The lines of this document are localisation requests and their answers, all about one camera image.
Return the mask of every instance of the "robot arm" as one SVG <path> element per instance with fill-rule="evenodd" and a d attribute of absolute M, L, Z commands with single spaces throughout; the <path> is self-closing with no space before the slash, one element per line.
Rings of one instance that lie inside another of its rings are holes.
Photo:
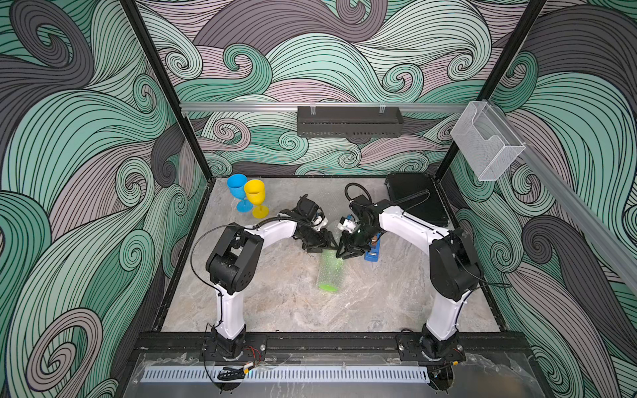
<path fill-rule="evenodd" d="M 261 250 L 285 239 L 300 239 L 303 250 L 320 253 L 336 249 L 331 232 L 324 228 L 327 219 L 323 211 L 307 195 L 302 196 L 292 210 L 283 210 L 262 225 L 228 225 L 206 262 L 210 281 L 217 289 L 217 343 L 230 358 L 241 353 L 245 321 L 243 291 L 252 281 Z"/>
<path fill-rule="evenodd" d="M 356 215 L 342 218 L 342 235 L 337 257 L 363 255 L 370 250 L 372 237 L 393 232 L 421 249 L 430 262 L 430 279 L 436 289 L 434 305 L 423 325 L 421 343 L 431 359 L 444 357 L 455 347 L 457 320 L 462 305 L 482 278 L 478 255 L 469 234 L 425 222 L 387 200 L 371 203 L 360 195 L 350 201 Z"/>

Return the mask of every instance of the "patterned wall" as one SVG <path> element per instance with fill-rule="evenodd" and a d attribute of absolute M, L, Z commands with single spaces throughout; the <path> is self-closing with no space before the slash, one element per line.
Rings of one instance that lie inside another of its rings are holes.
<path fill-rule="evenodd" d="M 577 3 L 563 0 L 559 4 Z M 138 0 L 182 101 L 474 100 L 526 1 Z M 298 138 L 294 113 L 191 113 L 216 174 L 435 168 L 458 115 L 396 139 Z"/>
<path fill-rule="evenodd" d="M 0 395 L 113 395 L 205 181 L 118 0 L 0 3 Z"/>
<path fill-rule="evenodd" d="M 590 3 L 541 16 L 494 99 L 637 257 L 637 3 Z M 489 281 L 513 285 L 492 291 L 555 395 L 633 398 L 637 299 L 613 264 L 525 164 L 480 183 L 458 156 L 452 172 L 457 217 Z"/>

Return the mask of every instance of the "blue wine glass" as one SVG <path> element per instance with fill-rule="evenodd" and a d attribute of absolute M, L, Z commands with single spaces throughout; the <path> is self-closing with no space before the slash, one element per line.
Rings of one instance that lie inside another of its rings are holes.
<path fill-rule="evenodd" d="M 228 178 L 227 184 L 230 193 L 237 199 L 241 199 L 241 202 L 237 204 L 237 210 L 241 213 L 247 213 L 252 210 L 252 203 L 246 199 L 243 186 L 248 182 L 248 178 L 243 174 L 234 174 Z"/>

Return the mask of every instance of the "green tube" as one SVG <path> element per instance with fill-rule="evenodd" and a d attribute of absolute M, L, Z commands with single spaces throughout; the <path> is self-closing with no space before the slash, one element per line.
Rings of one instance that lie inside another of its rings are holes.
<path fill-rule="evenodd" d="M 343 259 L 337 259 L 334 250 L 323 250 L 318 269 L 317 286 L 328 292 L 337 292 L 342 283 Z"/>

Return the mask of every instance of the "plastic goblet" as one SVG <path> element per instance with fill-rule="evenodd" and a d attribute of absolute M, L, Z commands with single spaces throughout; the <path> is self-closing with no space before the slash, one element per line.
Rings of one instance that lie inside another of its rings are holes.
<path fill-rule="evenodd" d="M 263 202 L 266 200 L 266 185 L 263 181 L 250 180 L 243 186 L 243 189 L 250 203 L 255 205 L 255 208 L 252 210 L 252 215 L 255 218 L 265 218 L 269 210 L 263 206 Z"/>
<path fill-rule="evenodd" d="M 252 203 L 246 199 L 243 186 L 248 182 L 248 178 L 243 174 L 235 174 L 228 178 L 227 184 L 230 193 L 241 202 L 237 204 L 237 210 L 241 213 L 247 213 L 252 210 Z"/>

